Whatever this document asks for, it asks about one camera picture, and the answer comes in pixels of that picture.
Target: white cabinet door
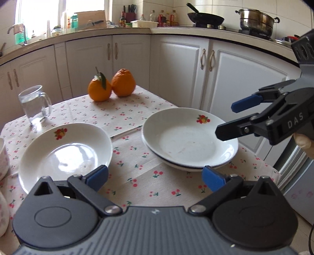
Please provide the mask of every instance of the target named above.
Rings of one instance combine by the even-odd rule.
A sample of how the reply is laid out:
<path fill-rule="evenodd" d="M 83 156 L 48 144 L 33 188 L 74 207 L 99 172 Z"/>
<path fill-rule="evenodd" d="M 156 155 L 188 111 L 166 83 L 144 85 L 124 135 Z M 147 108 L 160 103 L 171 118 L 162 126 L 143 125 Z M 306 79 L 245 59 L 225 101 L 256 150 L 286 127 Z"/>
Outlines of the white cabinet door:
<path fill-rule="evenodd" d="M 66 42 L 68 70 L 74 97 L 87 94 L 96 74 L 95 67 L 112 79 L 112 36 L 99 36 Z"/>
<path fill-rule="evenodd" d="M 13 79 L 10 63 L 0 66 L 0 131 L 6 123 L 24 115 Z"/>
<path fill-rule="evenodd" d="M 18 93 L 32 86 L 42 85 L 43 91 L 49 95 L 52 104 L 62 102 L 53 46 L 13 60 L 11 69 Z"/>
<path fill-rule="evenodd" d="M 209 39 L 152 35 L 150 91 L 176 106 L 199 109 L 208 47 Z"/>
<path fill-rule="evenodd" d="M 213 69 L 209 73 L 204 91 L 202 110 L 228 122 L 255 112 L 261 112 L 269 104 L 234 113 L 231 104 L 258 91 L 259 88 L 284 80 L 300 77 L 301 71 L 269 54 L 232 43 L 212 41 Z M 271 149 L 268 140 L 253 134 L 239 138 L 240 143 L 261 159 Z"/>
<path fill-rule="evenodd" d="M 128 69 L 136 84 L 149 90 L 150 35 L 113 36 L 113 73 Z"/>

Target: green leaf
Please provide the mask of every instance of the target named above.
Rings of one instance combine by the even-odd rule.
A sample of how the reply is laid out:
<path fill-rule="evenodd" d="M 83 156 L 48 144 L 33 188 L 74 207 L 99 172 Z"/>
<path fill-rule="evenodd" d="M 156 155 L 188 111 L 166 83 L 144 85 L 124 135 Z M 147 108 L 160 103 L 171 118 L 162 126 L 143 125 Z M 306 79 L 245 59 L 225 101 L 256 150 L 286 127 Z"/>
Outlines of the green leaf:
<path fill-rule="evenodd" d="M 107 86 L 106 86 L 106 77 L 103 75 L 102 72 L 99 72 L 100 74 L 100 79 L 101 79 L 101 85 L 103 87 L 104 90 L 106 90 Z"/>

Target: window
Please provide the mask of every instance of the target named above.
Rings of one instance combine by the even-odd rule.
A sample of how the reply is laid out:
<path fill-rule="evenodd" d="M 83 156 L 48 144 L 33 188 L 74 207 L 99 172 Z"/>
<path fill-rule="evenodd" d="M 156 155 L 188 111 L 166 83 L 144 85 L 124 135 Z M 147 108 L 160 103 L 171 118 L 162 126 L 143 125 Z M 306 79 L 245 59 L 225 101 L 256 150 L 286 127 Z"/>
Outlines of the window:
<path fill-rule="evenodd" d="M 50 28 L 60 24 L 63 11 L 69 13 L 104 10 L 108 0 L 17 0 L 15 23 L 24 23 L 27 37 L 31 38 L 33 30 L 36 35 L 47 31 L 47 20 Z"/>

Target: tile floor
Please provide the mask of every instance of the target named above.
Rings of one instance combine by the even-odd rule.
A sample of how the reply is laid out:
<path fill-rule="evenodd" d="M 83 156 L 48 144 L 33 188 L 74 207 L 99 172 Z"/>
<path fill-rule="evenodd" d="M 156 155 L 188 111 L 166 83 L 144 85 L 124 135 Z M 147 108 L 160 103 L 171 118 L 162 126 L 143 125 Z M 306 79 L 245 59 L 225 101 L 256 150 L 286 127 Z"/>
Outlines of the tile floor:
<path fill-rule="evenodd" d="M 298 218 L 298 230 L 294 236 L 291 243 L 291 247 L 297 252 L 308 251 L 308 240 L 309 234 L 312 226 L 298 213 L 296 213 Z M 314 233 L 311 238 L 312 249 L 314 249 Z"/>

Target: cherry print tablecloth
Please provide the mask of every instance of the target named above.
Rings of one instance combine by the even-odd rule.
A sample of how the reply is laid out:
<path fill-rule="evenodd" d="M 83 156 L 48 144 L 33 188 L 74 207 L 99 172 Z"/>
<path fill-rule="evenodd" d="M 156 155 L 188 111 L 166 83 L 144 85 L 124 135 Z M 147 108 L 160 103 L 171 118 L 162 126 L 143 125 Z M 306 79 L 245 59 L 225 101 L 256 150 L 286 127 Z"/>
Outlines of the cherry print tablecloth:
<path fill-rule="evenodd" d="M 175 106 L 137 87 L 129 97 L 112 95 L 103 103 L 94 103 L 89 96 L 82 96 L 56 104 L 49 119 L 39 126 L 30 127 L 25 116 L 7 123 L 1 137 L 6 142 L 11 168 L 0 181 L 0 191 L 8 203 L 10 224 L 5 235 L 0 237 L 0 250 L 11 254 L 19 246 L 11 224 L 26 196 L 18 180 L 19 161 L 37 136 L 58 125 L 91 123 L 104 128 L 112 137 L 114 150 L 109 180 L 99 192 L 123 209 L 130 205 L 189 207 L 208 196 L 211 191 L 203 183 L 200 173 L 180 171 L 165 165 L 141 140 L 141 126 L 145 119 L 170 107 Z M 280 176 L 274 168 L 241 146 L 233 160 L 219 171 L 236 173 L 246 180 L 269 175 L 277 182 Z"/>

